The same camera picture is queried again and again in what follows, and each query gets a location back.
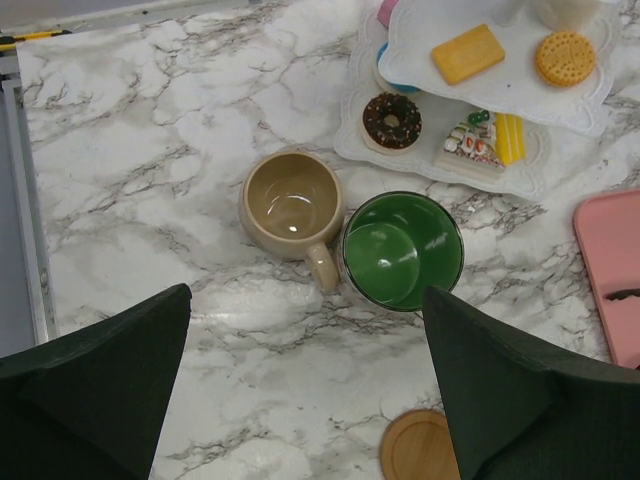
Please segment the chocolate sprinkled donut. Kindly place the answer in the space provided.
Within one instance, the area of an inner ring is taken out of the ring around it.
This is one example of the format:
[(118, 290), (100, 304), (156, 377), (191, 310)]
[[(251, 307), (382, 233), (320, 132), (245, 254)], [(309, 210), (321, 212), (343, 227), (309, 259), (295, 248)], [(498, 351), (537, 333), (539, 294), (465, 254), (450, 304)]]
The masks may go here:
[(415, 146), (422, 132), (422, 116), (408, 97), (381, 93), (364, 107), (360, 117), (365, 144), (385, 155), (401, 155)]

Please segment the yellow layered cake slice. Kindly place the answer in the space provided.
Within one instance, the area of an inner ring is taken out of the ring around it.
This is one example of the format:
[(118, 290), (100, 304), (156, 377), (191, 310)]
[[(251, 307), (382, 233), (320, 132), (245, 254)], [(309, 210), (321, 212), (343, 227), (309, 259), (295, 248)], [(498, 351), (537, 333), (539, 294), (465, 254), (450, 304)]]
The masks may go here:
[(504, 166), (510, 166), (526, 158), (523, 121), (512, 114), (495, 115), (496, 153)]

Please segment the sprinkled white cake slice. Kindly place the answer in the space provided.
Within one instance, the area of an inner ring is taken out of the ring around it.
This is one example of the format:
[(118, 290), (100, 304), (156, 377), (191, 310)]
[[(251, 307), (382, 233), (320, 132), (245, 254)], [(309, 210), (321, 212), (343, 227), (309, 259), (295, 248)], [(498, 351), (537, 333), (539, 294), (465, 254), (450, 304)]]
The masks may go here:
[(460, 121), (446, 137), (434, 165), (495, 182), (506, 171), (496, 151), (496, 142), (497, 130), (492, 117), (479, 123)]

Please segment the green-inside ceramic mug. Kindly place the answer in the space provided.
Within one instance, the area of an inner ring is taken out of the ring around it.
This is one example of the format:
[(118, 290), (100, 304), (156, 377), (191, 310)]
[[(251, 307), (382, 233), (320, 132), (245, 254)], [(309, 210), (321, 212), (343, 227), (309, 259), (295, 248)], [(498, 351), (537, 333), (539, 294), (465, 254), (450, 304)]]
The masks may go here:
[(334, 258), (341, 279), (355, 294), (384, 310), (418, 312), (426, 288), (454, 290), (465, 246), (441, 204), (416, 192), (389, 191), (349, 217)]

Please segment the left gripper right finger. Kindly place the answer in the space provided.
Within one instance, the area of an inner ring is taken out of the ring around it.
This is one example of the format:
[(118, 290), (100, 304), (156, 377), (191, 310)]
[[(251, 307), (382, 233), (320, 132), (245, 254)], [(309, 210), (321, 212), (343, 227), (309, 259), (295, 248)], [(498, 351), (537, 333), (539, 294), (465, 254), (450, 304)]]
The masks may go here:
[(450, 292), (423, 321), (463, 479), (636, 479), (639, 373), (558, 347)]

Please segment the black steel tongs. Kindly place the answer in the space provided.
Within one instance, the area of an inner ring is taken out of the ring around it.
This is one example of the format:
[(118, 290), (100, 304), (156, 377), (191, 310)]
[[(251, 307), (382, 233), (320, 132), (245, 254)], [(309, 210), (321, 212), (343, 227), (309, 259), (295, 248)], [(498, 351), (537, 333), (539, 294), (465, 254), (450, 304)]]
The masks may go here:
[(607, 293), (604, 298), (609, 301), (621, 301), (630, 297), (640, 297), (640, 288), (620, 289)]

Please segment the square yellow biscuit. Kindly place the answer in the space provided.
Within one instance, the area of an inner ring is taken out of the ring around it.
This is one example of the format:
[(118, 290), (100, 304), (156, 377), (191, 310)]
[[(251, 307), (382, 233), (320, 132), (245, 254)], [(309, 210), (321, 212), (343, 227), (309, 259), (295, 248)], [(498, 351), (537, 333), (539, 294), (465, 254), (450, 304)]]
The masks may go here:
[(457, 85), (505, 60), (506, 52), (486, 24), (431, 50), (431, 60), (448, 85)]

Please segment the beige ceramic mug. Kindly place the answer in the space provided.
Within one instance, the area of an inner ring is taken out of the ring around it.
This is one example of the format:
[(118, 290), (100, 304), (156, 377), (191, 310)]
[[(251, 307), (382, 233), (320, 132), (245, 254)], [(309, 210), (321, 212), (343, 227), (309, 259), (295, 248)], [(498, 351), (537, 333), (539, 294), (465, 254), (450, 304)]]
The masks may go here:
[(346, 204), (336, 173), (314, 155), (285, 151), (264, 158), (239, 194), (241, 224), (262, 250), (307, 263), (325, 293), (340, 277), (329, 245), (341, 231)]

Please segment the wooden coaster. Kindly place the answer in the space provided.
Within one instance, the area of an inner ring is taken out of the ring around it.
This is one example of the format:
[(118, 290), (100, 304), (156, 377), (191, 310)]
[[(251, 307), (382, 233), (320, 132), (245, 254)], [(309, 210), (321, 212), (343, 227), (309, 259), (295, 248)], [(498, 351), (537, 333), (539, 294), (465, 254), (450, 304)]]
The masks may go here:
[(434, 410), (411, 410), (394, 419), (382, 436), (379, 461), (388, 480), (460, 478), (446, 417)]

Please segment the white three-tier cake stand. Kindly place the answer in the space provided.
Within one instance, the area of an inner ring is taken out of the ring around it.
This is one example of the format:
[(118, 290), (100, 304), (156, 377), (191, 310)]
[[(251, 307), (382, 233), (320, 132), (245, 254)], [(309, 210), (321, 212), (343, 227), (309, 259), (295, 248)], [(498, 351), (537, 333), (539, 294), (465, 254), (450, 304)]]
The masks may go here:
[[(554, 182), (553, 174), (571, 166), (571, 155), (594, 145), (605, 131), (604, 101), (614, 80), (610, 57), (622, 33), (620, 7), (614, 2), (603, 5), (585, 29), (598, 63), (586, 81), (567, 89), (546, 84), (535, 71), (536, 47), (550, 33), (536, 12), (526, 6), (510, 25), (503, 26), (494, 21), (500, 7), (498, 1), (401, 1), (388, 28), (377, 20), (377, 7), (365, 7), (341, 100), (336, 152), (348, 160), (431, 180), (531, 201), (542, 199)], [(480, 24), (486, 24), (503, 46), (505, 60), (457, 86), (447, 85), (430, 59), (431, 50)], [(377, 70), (393, 83), (419, 90), (412, 100), (422, 116), (421, 136), (401, 155), (371, 150), (361, 135), (361, 113), (381, 91)], [(527, 156), (495, 182), (434, 165), (450, 131), (476, 109), (523, 120)]]

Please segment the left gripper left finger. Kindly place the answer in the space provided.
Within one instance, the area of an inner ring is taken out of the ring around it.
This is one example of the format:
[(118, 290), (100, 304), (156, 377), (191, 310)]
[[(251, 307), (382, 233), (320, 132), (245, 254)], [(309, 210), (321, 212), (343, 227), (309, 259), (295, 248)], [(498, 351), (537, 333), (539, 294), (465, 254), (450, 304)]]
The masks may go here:
[(4, 479), (146, 479), (183, 355), (177, 284), (1, 360)]

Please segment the pink serving tray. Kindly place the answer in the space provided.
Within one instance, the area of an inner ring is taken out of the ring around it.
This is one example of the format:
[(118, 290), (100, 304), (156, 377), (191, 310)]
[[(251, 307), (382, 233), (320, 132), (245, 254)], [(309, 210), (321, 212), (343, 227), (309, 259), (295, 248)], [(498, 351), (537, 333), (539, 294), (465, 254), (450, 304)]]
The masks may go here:
[(573, 227), (613, 362), (639, 368), (639, 298), (607, 293), (639, 287), (639, 191), (621, 190), (581, 202)]

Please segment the orange round cookie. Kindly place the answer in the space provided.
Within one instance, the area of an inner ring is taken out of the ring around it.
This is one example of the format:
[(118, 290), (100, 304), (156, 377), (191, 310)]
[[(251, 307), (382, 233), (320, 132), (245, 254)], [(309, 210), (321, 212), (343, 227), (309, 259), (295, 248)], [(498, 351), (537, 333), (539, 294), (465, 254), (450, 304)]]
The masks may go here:
[(597, 63), (592, 43), (575, 31), (557, 31), (538, 45), (534, 64), (538, 75), (548, 84), (567, 88), (587, 79)]

